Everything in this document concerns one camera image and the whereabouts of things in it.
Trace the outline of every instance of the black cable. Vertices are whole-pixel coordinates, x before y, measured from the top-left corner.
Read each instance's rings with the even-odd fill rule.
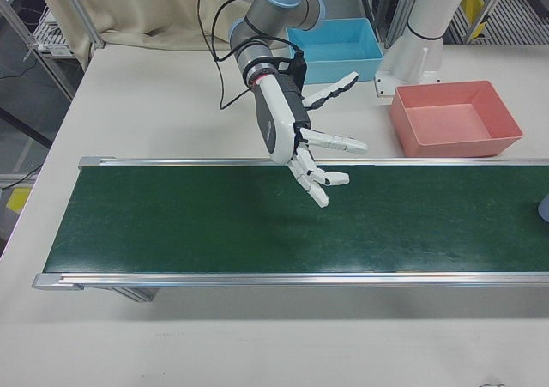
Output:
[[[34,60],[34,64],[31,65],[30,67],[27,67],[25,70],[23,70],[20,74],[16,75],[16,76],[0,76],[0,80],[5,80],[6,78],[20,78],[22,76],[24,76],[28,71],[30,71],[31,69],[33,69],[34,67],[36,67],[38,63],[38,59],[35,59]]]
[[[214,21],[212,22],[212,37],[211,37],[211,42],[212,42],[212,55],[214,56],[214,60],[215,61],[220,61],[217,57],[217,52],[215,51],[215,27],[217,26],[217,20],[219,19],[220,15],[221,15],[221,12],[223,11],[223,9],[225,9],[229,4],[231,3],[234,3],[235,1],[241,1],[241,0],[228,0],[226,2],[224,2],[220,8],[217,10],[217,12],[215,13],[215,16],[214,16]]]
[[[232,105],[234,102],[239,100],[246,93],[248,93],[248,91],[250,91],[250,89],[247,88],[245,91],[243,91],[242,93],[237,95],[235,98],[233,98],[232,100],[227,102],[225,105],[223,105],[223,99],[225,99],[225,81],[223,79],[223,73],[221,72],[221,67],[220,67],[221,62],[226,61],[230,56],[232,56],[235,52],[239,51],[243,46],[245,46],[245,45],[249,44],[250,42],[255,41],[257,39],[267,39],[267,40],[282,42],[286,45],[291,46],[295,51],[301,51],[301,49],[297,45],[295,45],[291,41],[288,41],[287,39],[282,39],[282,38],[270,36],[270,35],[267,35],[267,34],[261,34],[261,35],[258,34],[258,35],[255,35],[253,37],[250,37],[248,39],[245,39],[243,42],[239,43],[234,48],[232,48],[229,51],[229,53],[226,54],[224,57],[219,58],[217,56],[217,51],[215,50],[215,27],[217,25],[217,21],[220,17],[221,12],[223,11],[223,9],[225,9],[229,4],[234,3],[235,1],[239,1],[239,0],[228,0],[228,1],[224,2],[220,6],[220,8],[217,10],[217,12],[215,13],[214,21],[212,23],[211,45],[210,45],[210,43],[208,43],[208,38],[206,37],[206,33],[204,31],[204,26],[203,26],[203,23],[202,23],[202,18],[200,16],[200,8],[201,8],[202,0],[197,0],[197,4],[196,4],[196,17],[198,19],[198,25],[200,27],[200,31],[202,33],[204,43],[206,44],[206,47],[208,48],[209,53],[211,54],[212,58],[214,59],[215,67],[217,68],[217,70],[219,72],[219,75],[220,75],[221,99],[220,99],[219,108],[221,110],[226,109],[227,107]]]
[[[3,187],[0,189],[0,191],[6,191],[10,188],[14,188],[16,185],[19,185],[23,181],[25,181],[27,178],[29,178],[31,175],[33,175],[35,172],[39,171],[40,168],[42,168],[43,164],[40,164],[36,168],[34,168],[29,174],[27,174],[25,177],[21,178],[19,181],[15,181],[13,184],[8,185],[7,187]]]
[[[200,27],[200,31],[202,33],[202,37],[204,38],[204,43],[206,44],[206,47],[208,48],[209,53],[212,55],[212,58],[214,59],[215,67],[217,68],[217,71],[220,75],[220,82],[221,82],[221,98],[220,98],[220,104],[219,108],[220,110],[225,110],[227,107],[234,104],[237,100],[239,100],[241,97],[243,97],[248,91],[250,91],[249,88],[245,89],[242,93],[234,97],[232,100],[227,102],[225,105],[223,105],[223,100],[225,99],[225,80],[223,79],[223,73],[221,72],[221,67],[219,65],[219,62],[215,60],[214,53],[212,51],[212,47],[208,43],[208,38],[206,38],[206,32],[204,31],[204,25],[202,23],[202,18],[200,16],[200,8],[201,8],[202,0],[198,0],[196,4],[196,17],[198,18],[198,26]]]

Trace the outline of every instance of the conveyor leg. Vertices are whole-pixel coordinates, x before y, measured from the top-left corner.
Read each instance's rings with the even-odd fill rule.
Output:
[[[158,293],[158,288],[113,287],[111,290],[116,291],[137,303],[150,303],[153,301],[156,293]]]

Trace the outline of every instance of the blue plastic bin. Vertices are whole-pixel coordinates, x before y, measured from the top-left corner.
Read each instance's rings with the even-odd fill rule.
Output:
[[[337,82],[353,71],[359,73],[359,81],[372,81],[383,60],[376,35],[365,18],[326,20],[313,31],[287,32],[289,40],[305,54],[305,84]]]

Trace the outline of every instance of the white tabletop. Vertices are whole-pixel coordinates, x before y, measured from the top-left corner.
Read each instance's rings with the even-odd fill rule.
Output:
[[[442,77],[491,80],[524,132],[506,156],[543,157],[547,67],[549,46],[446,47]],[[235,94],[236,67],[225,69]],[[313,128],[399,156],[390,100],[374,93],[357,84],[313,112]],[[0,259],[0,385],[546,384],[545,288],[174,289],[147,305],[32,289],[82,156],[267,157],[253,99],[219,111],[218,98],[205,52],[95,53]]]

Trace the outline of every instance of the robotic arm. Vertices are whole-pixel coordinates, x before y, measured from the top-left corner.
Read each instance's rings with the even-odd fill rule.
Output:
[[[242,20],[229,33],[238,68],[256,98],[259,129],[271,159],[290,168],[299,184],[320,207],[329,199],[321,185],[348,184],[342,172],[317,168],[310,145],[363,154],[362,142],[342,136],[330,136],[311,129],[309,110],[317,109],[329,98],[347,91],[357,80],[352,73],[336,84],[304,99],[301,89],[306,72],[303,52],[294,59],[275,57],[269,46],[285,27],[309,30],[324,18],[321,0],[253,0]]]

